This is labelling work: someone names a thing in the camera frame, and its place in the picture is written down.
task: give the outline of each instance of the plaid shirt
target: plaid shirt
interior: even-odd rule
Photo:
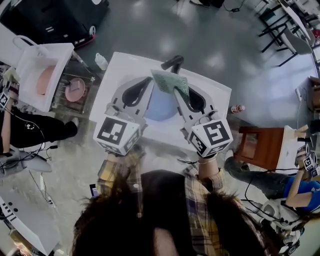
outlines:
[[[143,214],[142,184],[138,172],[140,159],[145,152],[139,145],[134,145],[131,151],[124,157],[115,157],[108,154],[103,161],[98,173],[97,190],[99,193],[110,194],[117,173],[126,178],[129,188],[137,196],[140,218]],[[215,220],[207,210],[206,197],[210,193],[207,188],[218,191],[224,189],[224,170],[206,180],[206,183],[197,179],[198,171],[193,167],[187,167],[184,187],[186,205],[190,224],[192,246],[198,255],[202,256],[227,256],[229,253],[222,249],[219,241],[218,228]]]

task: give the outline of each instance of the sneaker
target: sneaker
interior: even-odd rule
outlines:
[[[74,117],[74,118],[71,120],[71,122],[74,123],[76,127],[78,127],[78,125],[79,125],[79,118],[78,118],[78,117]]]
[[[234,156],[234,151],[232,149],[229,149],[226,153],[225,153],[225,160],[227,160],[228,158],[231,158]]]

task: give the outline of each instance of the wooden chair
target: wooden chair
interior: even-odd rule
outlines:
[[[243,134],[235,159],[273,170],[277,168],[284,128],[240,127]]]

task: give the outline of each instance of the small bottle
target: small bottle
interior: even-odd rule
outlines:
[[[100,55],[99,53],[97,53],[95,55],[95,63],[99,66],[99,68],[103,71],[107,70],[108,68],[108,62],[106,60],[105,57],[103,57],[102,55]]]
[[[245,110],[245,106],[244,105],[233,105],[230,107],[230,111],[231,113],[239,113],[242,110]]]

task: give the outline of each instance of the white table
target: white table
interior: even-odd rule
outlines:
[[[292,129],[290,126],[286,125],[284,127],[282,145],[279,155],[277,169],[296,169],[295,161],[297,156],[297,151],[301,148],[305,142],[298,141],[298,138],[295,136],[295,129]],[[298,170],[277,170],[276,173],[281,174],[294,174]]]
[[[162,62],[157,60],[115,52],[100,84],[89,119],[98,122],[102,118],[118,86],[134,78],[152,76],[151,69],[162,70],[161,64]],[[179,75],[186,77],[190,84],[199,86],[210,95],[214,108],[218,109],[220,116],[227,116],[231,95],[229,87],[183,68]],[[165,121],[146,118],[146,122],[148,127],[144,130],[143,137],[191,151],[196,150],[185,140],[180,131],[185,121],[178,113]]]
[[[278,1],[282,7],[282,9],[292,18],[292,20],[298,25],[298,27],[301,29],[303,35],[308,38],[309,40],[311,40],[304,24],[302,23],[301,19],[299,18],[299,16],[294,12],[294,10],[292,10],[289,6],[286,7],[283,5],[283,3],[281,1]]]

